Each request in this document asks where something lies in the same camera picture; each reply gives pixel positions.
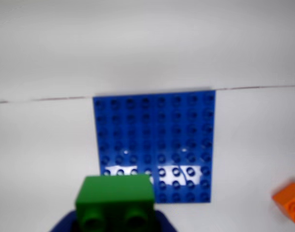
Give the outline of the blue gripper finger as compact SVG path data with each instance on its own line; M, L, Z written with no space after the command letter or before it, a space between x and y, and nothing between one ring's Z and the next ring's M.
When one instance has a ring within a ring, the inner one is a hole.
M175 227L168 220L166 215L159 211L155 211L156 222L155 222L155 231L156 232L177 232Z
M78 221L76 211L73 210L66 214L56 225L50 230L50 232L77 232Z

